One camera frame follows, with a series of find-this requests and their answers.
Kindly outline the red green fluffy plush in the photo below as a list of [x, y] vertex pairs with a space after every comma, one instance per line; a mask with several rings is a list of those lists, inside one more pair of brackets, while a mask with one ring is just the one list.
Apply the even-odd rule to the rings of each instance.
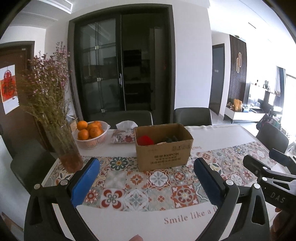
[[154, 145], [154, 141], [147, 135], [137, 138], [137, 144], [139, 146], [150, 146]]

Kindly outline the black dining chair right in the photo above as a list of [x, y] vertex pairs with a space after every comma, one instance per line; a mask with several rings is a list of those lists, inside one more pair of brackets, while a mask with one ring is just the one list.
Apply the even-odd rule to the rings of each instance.
[[265, 123], [261, 127], [256, 138], [268, 150], [275, 149], [282, 153], [286, 152], [289, 143], [287, 136], [270, 123]]

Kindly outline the black dining chair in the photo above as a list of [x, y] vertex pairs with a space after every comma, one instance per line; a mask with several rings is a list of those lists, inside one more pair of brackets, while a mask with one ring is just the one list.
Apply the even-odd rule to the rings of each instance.
[[55, 163], [56, 158], [37, 141], [24, 144], [11, 162], [11, 170], [28, 193], [40, 184]]
[[104, 121], [111, 129], [116, 129], [116, 124], [122, 121], [134, 121], [138, 126], [152, 126], [152, 114], [148, 110], [109, 111], [91, 114], [89, 121]]
[[261, 127], [256, 138], [268, 150], [275, 149], [282, 153], [286, 152], [289, 143], [287, 136], [270, 123], [265, 123]]
[[177, 108], [173, 122], [183, 126], [211, 126], [212, 116], [209, 108]]

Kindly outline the white tv cabinet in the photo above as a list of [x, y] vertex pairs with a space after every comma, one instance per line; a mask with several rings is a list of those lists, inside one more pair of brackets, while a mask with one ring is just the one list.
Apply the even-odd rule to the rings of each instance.
[[224, 121], [231, 121], [231, 123], [240, 123], [240, 122], [259, 122], [263, 116], [264, 112], [259, 111], [258, 113], [254, 111], [241, 112], [233, 111], [232, 109], [226, 107], [224, 112]]

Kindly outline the black dining chair left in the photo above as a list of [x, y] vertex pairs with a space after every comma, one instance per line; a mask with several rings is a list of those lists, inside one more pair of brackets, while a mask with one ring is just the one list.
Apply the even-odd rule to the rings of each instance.
[[55, 163], [56, 158], [37, 141], [24, 144], [11, 162], [11, 170], [28, 193], [40, 184]]

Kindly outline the white plastic fruit basket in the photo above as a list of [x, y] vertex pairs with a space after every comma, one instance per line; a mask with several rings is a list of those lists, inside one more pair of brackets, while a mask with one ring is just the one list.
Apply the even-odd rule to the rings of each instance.
[[81, 120], [77, 123], [72, 133], [76, 145], [81, 149], [93, 149], [104, 143], [110, 125], [105, 121]]

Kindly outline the orange fruit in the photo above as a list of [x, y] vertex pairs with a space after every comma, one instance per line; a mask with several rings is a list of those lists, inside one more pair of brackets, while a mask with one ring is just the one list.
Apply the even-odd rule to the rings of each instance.
[[81, 131], [88, 127], [88, 123], [84, 120], [81, 120], [77, 123], [77, 130]]
[[82, 129], [77, 134], [78, 140], [84, 141], [84, 140], [88, 140], [88, 138], [89, 138], [89, 132], [87, 129]]
[[100, 135], [102, 134], [102, 130], [101, 128], [95, 126], [93, 128], [91, 128], [89, 130], [89, 137], [90, 138], [96, 138], [96, 137], [99, 137]]

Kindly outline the brown cardboard box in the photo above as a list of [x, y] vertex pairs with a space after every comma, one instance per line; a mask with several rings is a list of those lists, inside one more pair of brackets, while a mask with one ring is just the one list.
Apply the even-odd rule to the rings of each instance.
[[[179, 123], [139, 126], [134, 129], [137, 165], [140, 172], [185, 165], [190, 157], [193, 137]], [[154, 145], [139, 146], [137, 138], [147, 135]], [[178, 142], [167, 143], [166, 137], [176, 136]]]

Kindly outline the floral tissue pack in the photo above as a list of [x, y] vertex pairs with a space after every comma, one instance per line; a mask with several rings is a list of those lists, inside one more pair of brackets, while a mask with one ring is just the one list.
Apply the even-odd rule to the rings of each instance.
[[124, 120], [116, 124], [116, 129], [112, 134], [111, 142], [113, 144], [134, 143], [134, 129], [136, 127], [138, 127], [138, 125], [131, 120]]

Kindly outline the red paper door decoration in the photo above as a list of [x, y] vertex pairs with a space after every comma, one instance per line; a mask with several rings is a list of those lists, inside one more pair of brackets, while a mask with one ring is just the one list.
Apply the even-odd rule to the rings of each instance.
[[8, 114], [20, 106], [16, 89], [15, 65], [1, 68], [1, 102], [4, 114]]

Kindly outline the glass vase with flowers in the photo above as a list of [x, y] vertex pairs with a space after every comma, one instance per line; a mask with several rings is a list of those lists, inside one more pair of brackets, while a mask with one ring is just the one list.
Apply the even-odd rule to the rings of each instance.
[[65, 170], [75, 173], [83, 167], [83, 160], [67, 122], [69, 57], [62, 42], [56, 44], [52, 55], [40, 53], [34, 56], [29, 61], [29, 69], [23, 71], [18, 91], [26, 98], [25, 111], [43, 126]]

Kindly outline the black glass sliding door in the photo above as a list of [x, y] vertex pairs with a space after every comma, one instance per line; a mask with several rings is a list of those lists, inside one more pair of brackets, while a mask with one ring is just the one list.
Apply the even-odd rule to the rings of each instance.
[[148, 111], [155, 125], [172, 122], [175, 94], [173, 7], [128, 4], [69, 21], [74, 109], [86, 121], [112, 122]]

